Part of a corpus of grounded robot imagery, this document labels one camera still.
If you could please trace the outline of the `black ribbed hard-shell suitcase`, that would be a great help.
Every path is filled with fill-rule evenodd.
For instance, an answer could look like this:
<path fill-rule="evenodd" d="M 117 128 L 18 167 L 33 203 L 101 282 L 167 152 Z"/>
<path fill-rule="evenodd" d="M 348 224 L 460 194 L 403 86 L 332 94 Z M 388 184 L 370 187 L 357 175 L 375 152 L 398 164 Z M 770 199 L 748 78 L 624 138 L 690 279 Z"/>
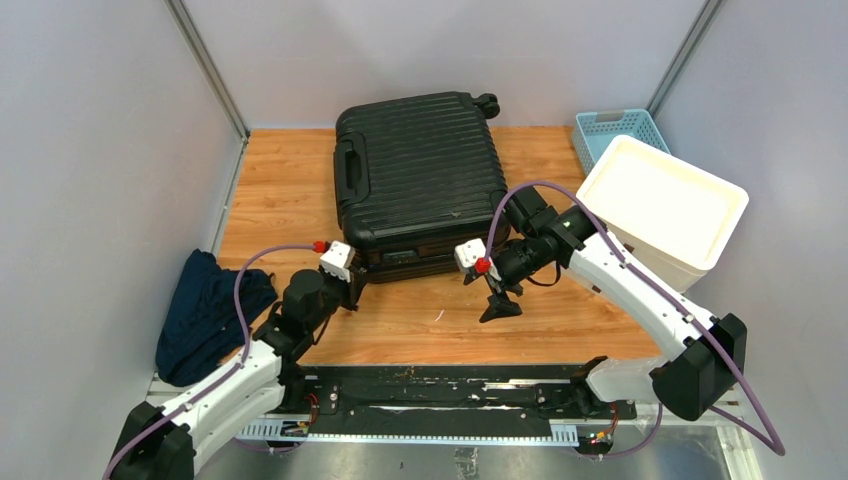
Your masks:
<path fill-rule="evenodd" d="M 350 107 L 335 124 L 337 223 L 372 284 L 454 271 L 508 189 L 487 124 L 496 95 L 447 91 Z"/>

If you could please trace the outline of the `light blue plastic basket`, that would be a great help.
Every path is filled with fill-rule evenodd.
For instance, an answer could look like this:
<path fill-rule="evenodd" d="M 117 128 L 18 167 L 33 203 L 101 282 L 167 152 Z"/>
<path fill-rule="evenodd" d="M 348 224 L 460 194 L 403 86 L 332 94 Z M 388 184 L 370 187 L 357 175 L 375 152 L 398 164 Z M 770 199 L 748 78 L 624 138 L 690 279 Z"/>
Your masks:
<path fill-rule="evenodd" d="M 645 109 L 578 113 L 575 116 L 572 143 L 586 175 L 612 140 L 620 135 L 633 137 L 665 153 L 670 152 L 653 117 Z"/>

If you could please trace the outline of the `white three-drawer storage unit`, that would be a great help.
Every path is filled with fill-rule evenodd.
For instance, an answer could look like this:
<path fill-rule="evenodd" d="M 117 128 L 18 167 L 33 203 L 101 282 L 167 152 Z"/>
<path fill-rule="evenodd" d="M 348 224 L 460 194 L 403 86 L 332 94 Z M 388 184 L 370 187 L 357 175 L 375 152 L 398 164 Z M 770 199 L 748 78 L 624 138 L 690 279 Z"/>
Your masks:
<path fill-rule="evenodd" d="M 577 197 L 680 293 L 716 266 L 749 203 L 742 187 L 627 135 L 611 141 Z"/>

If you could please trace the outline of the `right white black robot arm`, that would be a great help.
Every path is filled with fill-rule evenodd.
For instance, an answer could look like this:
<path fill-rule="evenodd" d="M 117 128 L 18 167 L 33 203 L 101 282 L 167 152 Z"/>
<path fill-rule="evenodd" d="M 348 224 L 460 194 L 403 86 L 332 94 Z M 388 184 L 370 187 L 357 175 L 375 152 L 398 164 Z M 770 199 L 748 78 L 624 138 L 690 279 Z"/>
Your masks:
<path fill-rule="evenodd" d="M 454 249 L 465 281 L 484 278 L 490 288 L 481 322 L 520 315 L 509 296 L 521 295 L 522 281 L 553 264 L 625 311 L 661 351 L 635 361 L 605 356 L 589 361 L 572 380 L 577 413 L 596 417 L 618 400 L 656 400 L 688 421 L 716 411 L 717 401 L 743 383 L 744 322 L 732 313 L 718 318 L 687 300 L 639 262 L 580 200 L 559 213 L 537 186 L 519 185 L 495 208 L 491 225 L 505 217 L 519 239 L 501 250 L 481 238 Z"/>

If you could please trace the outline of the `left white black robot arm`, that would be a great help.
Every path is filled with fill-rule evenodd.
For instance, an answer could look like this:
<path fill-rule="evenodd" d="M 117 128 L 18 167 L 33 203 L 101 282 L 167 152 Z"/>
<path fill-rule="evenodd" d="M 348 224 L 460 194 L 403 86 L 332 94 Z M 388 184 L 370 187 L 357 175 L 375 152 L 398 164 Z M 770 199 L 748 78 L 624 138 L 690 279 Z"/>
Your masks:
<path fill-rule="evenodd" d="M 357 310 L 363 270 L 299 270 L 284 289 L 280 313 L 238 354 L 180 395 L 129 413 L 106 479 L 192 479 L 250 422 L 275 408 L 298 411 L 306 386 L 298 360 L 340 308 Z"/>

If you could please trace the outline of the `dark blue cloth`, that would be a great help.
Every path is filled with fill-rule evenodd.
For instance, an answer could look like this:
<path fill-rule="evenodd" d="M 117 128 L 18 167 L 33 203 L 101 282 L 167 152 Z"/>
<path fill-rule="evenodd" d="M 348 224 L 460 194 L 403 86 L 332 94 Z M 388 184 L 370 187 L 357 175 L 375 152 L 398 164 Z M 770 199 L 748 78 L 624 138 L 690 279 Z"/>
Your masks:
<path fill-rule="evenodd" d="M 162 381 L 193 385 L 244 345 L 233 299 L 236 277 L 209 252 L 195 249 L 187 257 L 157 342 L 155 367 Z"/>

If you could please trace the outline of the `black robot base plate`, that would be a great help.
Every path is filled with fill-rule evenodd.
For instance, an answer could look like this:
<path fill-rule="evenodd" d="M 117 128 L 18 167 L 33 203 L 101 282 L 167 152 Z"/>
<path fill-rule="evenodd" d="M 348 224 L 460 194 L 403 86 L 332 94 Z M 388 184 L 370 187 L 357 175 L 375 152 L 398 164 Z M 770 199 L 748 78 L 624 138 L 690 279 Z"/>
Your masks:
<path fill-rule="evenodd" d="M 575 446 L 580 425 L 633 420 L 573 383 L 576 365 L 311 366 L 300 400 L 250 423 L 243 438 Z"/>

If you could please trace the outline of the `left aluminium frame post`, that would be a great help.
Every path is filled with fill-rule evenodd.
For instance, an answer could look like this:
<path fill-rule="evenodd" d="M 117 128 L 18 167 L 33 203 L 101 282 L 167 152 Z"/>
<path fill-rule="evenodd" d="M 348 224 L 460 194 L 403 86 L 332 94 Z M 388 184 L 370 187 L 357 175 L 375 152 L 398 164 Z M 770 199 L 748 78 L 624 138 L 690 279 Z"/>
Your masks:
<path fill-rule="evenodd" d="M 239 111 L 234 97 L 227 88 L 224 78 L 217 68 L 187 5 L 182 0 L 165 0 L 164 4 L 170 11 L 177 28 L 180 30 L 209 87 L 223 109 L 228 122 L 240 141 L 246 145 L 249 139 L 250 129 Z"/>

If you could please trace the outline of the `aluminium frame post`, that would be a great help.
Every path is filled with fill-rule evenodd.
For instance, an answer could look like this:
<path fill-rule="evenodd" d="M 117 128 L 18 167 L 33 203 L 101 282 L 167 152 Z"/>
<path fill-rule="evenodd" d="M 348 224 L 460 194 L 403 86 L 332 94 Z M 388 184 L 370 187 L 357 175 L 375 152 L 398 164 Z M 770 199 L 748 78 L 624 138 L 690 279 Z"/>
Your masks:
<path fill-rule="evenodd" d="M 228 122 L 240 141 L 246 145 L 249 139 L 250 129 L 239 111 L 234 97 L 227 88 L 224 78 L 217 68 L 187 5 L 182 0 L 165 0 L 164 4 L 170 11 L 177 28 L 180 30 L 209 87 L 223 109 Z"/>
<path fill-rule="evenodd" d="M 656 118 L 663 108 L 724 4 L 724 0 L 706 0 L 702 3 L 694 21 L 648 101 L 646 110 L 652 117 Z"/>

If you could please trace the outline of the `right aluminium frame post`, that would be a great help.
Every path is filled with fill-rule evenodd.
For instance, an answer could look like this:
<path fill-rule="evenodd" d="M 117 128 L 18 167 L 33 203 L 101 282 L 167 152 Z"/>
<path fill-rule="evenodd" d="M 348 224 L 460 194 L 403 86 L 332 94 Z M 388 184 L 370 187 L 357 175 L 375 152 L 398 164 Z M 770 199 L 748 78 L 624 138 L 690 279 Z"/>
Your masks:
<path fill-rule="evenodd" d="M 694 21 L 648 101 L 646 110 L 652 117 L 656 118 L 663 108 L 724 4 L 724 0 L 706 0 L 702 3 Z"/>

